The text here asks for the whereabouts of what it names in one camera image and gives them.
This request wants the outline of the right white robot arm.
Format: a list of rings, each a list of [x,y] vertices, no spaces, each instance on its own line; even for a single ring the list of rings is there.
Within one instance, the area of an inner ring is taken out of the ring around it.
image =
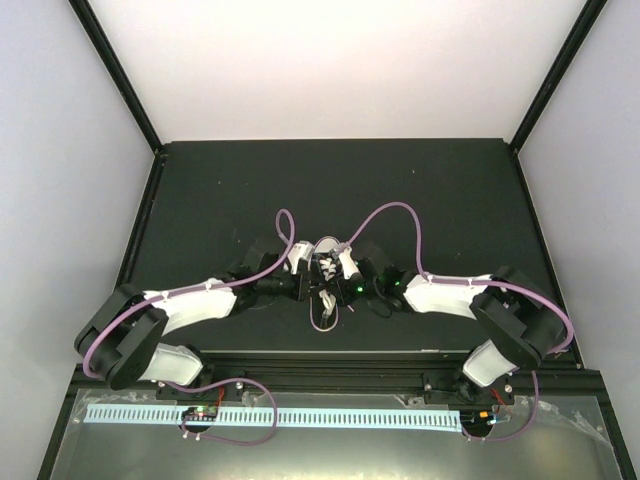
[[[339,306],[364,299],[379,316],[442,314],[475,321],[487,339],[446,382],[440,394],[479,402],[496,380],[518,370],[536,370],[550,353],[572,340],[568,316],[519,271],[441,277],[401,270],[375,245],[354,254],[337,244],[324,261],[323,279]]]

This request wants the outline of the white shoelace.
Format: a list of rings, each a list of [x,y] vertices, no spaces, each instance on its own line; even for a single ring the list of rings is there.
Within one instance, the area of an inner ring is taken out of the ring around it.
[[[317,265],[320,275],[318,296],[324,307],[323,316],[328,318],[339,307],[334,296],[334,281],[342,275],[342,271],[339,263],[333,257],[320,258]]]

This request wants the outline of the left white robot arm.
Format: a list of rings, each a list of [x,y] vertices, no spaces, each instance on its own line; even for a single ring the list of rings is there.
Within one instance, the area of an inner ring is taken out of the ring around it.
[[[162,292],[132,284],[116,287],[74,340],[74,349],[88,362],[85,374],[113,390],[162,381],[179,385],[193,399],[207,397],[215,376],[204,368],[197,350],[165,344],[162,338],[246,311],[262,295],[303,299],[313,249],[312,243],[301,241],[280,260],[277,253],[254,244],[245,260],[221,279]]]

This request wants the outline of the black sneaker white sole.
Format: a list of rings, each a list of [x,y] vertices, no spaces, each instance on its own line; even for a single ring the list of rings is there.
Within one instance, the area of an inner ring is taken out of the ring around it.
[[[309,317],[311,326],[319,333],[329,333],[339,323],[338,282],[344,279],[344,267],[337,253],[340,246],[337,238],[324,236],[313,244],[308,261],[312,280]]]

